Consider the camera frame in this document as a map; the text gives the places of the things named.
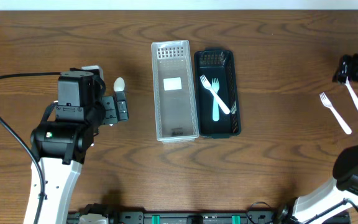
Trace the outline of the white plastic spoon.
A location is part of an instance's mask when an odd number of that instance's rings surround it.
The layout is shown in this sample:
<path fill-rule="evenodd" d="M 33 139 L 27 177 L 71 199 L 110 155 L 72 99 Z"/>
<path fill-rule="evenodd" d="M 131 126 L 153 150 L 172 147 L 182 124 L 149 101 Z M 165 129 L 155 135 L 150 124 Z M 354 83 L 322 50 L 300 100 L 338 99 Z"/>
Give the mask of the white plastic spoon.
<path fill-rule="evenodd" d="M 353 103 L 358 111 L 358 97 L 357 97 L 356 93 L 354 92 L 353 88 L 351 87 L 351 84 L 350 84 L 350 81 L 348 78 L 346 78 L 345 86 L 348 89 L 349 94 L 353 100 Z"/>
<path fill-rule="evenodd" d="M 125 86 L 126 86 L 126 84 L 125 84 L 124 79 L 122 77 L 119 77 L 114 82 L 114 91 L 115 92 L 124 91 Z"/>

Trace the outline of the white plastic fork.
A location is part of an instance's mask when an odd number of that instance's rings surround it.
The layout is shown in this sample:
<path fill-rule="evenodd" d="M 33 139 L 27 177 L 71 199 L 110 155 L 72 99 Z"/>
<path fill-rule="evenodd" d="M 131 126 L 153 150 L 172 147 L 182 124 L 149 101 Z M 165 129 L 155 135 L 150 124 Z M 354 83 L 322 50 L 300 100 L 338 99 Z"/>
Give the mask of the white plastic fork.
<path fill-rule="evenodd" d="M 217 78 L 212 79 L 211 84 L 212 89 L 218 93 L 219 91 L 219 80 Z M 219 121 L 219 104 L 216 99 L 213 99 L 213 114 L 212 114 L 213 121 Z"/>
<path fill-rule="evenodd" d="M 214 99 L 217 101 L 218 105 L 221 107 L 222 111 L 225 114 L 230 113 L 230 109 L 226 106 L 226 104 L 223 102 L 223 100 L 218 96 L 218 94 L 213 90 L 212 85 L 208 81 L 208 79 L 202 75 L 200 76 L 200 81 L 203 85 L 203 87 L 211 92 L 211 94 L 214 96 Z"/>
<path fill-rule="evenodd" d="M 352 129 L 349 127 L 349 125 L 343 120 L 343 118 L 341 117 L 341 115 L 336 111 L 336 109 L 334 108 L 334 106 L 332 105 L 331 101 L 329 100 L 329 98 L 326 96 L 326 94 L 324 92 L 319 94 L 320 100 L 322 102 L 322 104 L 327 107 L 328 109 L 331 110 L 331 112 L 333 113 L 334 117 L 337 119 L 339 125 L 341 126 L 342 130 L 350 135 L 352 133 Z"/>

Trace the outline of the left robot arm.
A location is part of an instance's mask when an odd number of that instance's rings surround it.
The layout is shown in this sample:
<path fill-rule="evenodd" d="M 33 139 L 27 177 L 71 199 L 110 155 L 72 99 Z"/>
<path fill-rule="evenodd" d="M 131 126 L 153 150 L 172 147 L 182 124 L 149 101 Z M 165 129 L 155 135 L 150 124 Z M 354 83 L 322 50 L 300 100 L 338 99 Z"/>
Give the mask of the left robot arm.
<path fill-rule="evenodd" d="M 65 223 L 71 196 L 87 150 L 102 125 L 129 118 L 125 82 L 105 94 L 103 70 L 97 65 L 71 68 L 58 78 L 58 100 L 44 112 L 30 136 L 35 162 L 25 223 Z"/>

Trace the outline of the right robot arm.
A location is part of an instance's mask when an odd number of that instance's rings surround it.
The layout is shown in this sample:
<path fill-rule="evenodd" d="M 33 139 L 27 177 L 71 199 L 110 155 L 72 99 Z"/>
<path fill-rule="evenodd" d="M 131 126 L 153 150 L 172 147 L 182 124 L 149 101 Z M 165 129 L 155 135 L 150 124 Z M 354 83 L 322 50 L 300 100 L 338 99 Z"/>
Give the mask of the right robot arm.
<path fill-rule="evenodd" d="M 333 81 L 345 85 L 358 110 L 351 82 L 358 82 L 358 54 L 343 55 Z M 312 193 L 294 198 L 278 209 L 273 223 L 350 223 L 347 209 L 358 213 L 358 145 L 343 150 L 333 176 Z"/>

